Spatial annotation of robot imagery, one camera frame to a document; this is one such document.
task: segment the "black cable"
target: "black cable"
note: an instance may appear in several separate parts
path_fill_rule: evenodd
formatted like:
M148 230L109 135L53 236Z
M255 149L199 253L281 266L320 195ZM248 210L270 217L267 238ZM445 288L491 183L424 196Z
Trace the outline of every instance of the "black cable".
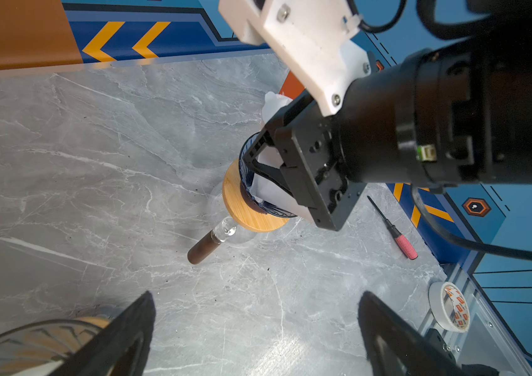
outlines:
M436 0L417 0L416 13L423 26L435 37L442 40L451 40L469 37L474 34L488 33L499 25L513 20L522 14L518 9L514 13L503 13L501 16L490 15L484 19L472 22L445 24L435 20Z
M406 8L407 2L408 2L407 0L399 1L399 6L397 7L397 12L395 13L395 16L393 16L393 18L389 22L387 22L385 25L372 26L372 25L367 24L362 19L358 27L360 28L360 30L362 30L365 33L382 33L383 31L389 30L390 28L395 26L395 24L397 24L397 21L399 21L399 18L402 16L402 13L404 12L404 9ZM354 0L347 0L347 5L349 6L349 10L351 11L351 14L353 14L354 16L356 14L360 14L360 12L358 11L358 7L355 5Z
M461 237L457 237L456 235L452 234L450 231L447 231L435 221L433 216L429 214L425 207L425 203L423 203L422 198L420 197L420 192L418 190L418 187L416 185L412 184L410 186L410 194L412 195L412 200L414 201L414 206L420 211L420 215L422 219L425 220L425 222L443 239L449 241L452 244L459 245L460 247L464 247L467 249L471 249L474 251L479 251L482 253L490 253L490 254L496 254L497 256L505 256L509 258L514 259L522 259L522 260L531 260L532 261L532 251L525 251L525 250L519 250L515 248L506 248L501 247L499 245L491 245L491 244L485 244L485 243L478 243L475 241L466 240Z

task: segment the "white bracket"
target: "white bracket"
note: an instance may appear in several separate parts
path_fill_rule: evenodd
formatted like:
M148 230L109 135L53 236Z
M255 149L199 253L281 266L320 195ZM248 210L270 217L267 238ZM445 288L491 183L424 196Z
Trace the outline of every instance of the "white bracket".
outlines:
M351 41L360 18L346 0L220 0L218 7L240 41L264 41L276 52L307 91L322 116L337 113L347 87L369 75L366 51Z

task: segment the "orange chevron arrow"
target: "orange chevron arrow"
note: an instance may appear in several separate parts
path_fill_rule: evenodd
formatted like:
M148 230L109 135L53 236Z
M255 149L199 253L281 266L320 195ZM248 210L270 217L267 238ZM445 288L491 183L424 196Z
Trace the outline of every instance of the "orange chevron arrow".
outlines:
M101 51L105 43L111 39L112 36L124 25L124 22L108 22L103 28L92 38L89 44L86 45L82 51L96 58L99 61L115 61L113 57Z
M148 46L157 38L159 34L161 34L162 31L164 31L166 27L168 27L168 25L170 25L170 22L155 22L155 25L153 25L149 31L143 35L139 41L137 41L132 49L147 59L157 57L157 55L155 55L155 53L151 51Z

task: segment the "wooden lid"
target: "wooden lid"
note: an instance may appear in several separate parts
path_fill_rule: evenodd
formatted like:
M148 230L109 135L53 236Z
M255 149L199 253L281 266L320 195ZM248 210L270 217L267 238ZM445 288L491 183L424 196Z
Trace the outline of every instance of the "wooden lid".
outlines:
M239 160L236 159L226 171L222 183L222 197L230 216L247 230L254 232L270 232L277 230L289 221L288 218L275 217L253 210L241 195Z

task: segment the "gray marble surface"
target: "gray marble surface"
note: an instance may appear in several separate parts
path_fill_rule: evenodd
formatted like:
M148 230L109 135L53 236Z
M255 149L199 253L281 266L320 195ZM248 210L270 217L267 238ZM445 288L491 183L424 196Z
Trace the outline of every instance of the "gray marble surface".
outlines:
M259 127L286 67L273 55L0 79L0 333L145 290L149 375L368 375L357 303L410 324L445 275L384 185L340 232L291 220L198 266L211 192Z

